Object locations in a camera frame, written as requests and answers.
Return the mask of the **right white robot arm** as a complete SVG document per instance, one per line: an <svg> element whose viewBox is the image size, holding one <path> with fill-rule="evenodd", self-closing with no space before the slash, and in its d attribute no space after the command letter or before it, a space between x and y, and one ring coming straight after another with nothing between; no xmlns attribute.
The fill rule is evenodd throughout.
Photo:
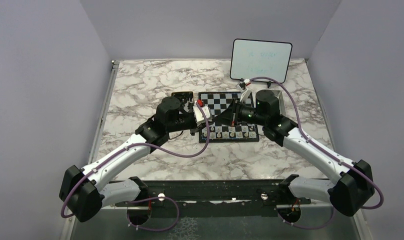
<svg viewBox="0 0 404 240"><path fill-rule="evenodd" d="M366 161L343 157L308 136L300 124L281 114L280 100L271 90L257 92L254 106L232 99L213 121L227 126L262 126L266 138L303 157L327 177L289 177L278 190L279 199L286 204L296 198L310 198L328 202L341 214L352 217L375 193L372 168Z"/></svg>

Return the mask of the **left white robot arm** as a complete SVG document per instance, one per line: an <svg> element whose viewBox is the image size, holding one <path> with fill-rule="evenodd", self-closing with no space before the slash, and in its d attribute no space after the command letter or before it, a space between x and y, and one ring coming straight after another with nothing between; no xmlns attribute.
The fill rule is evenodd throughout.
<svg viewBox="0 0 404 240"><path fill-rule="evenodd" d="M81 168L72 165L65 171L59 192L63 202L61 217L76 217L80 222L85 222L108 205L124 201L131 201L137 206L145 203L147 192L139 178L117 183L110 181L125 168L155 150L179 158L201 155L207 148L206 145L193 154L173 152L162 145L169 141L171 132L197 132L208 128L211 121L210 109L202 101L193 102L190 110L185 110L177 97L165 97L157 106L155 114L114 151L97 162Z"/></svg>

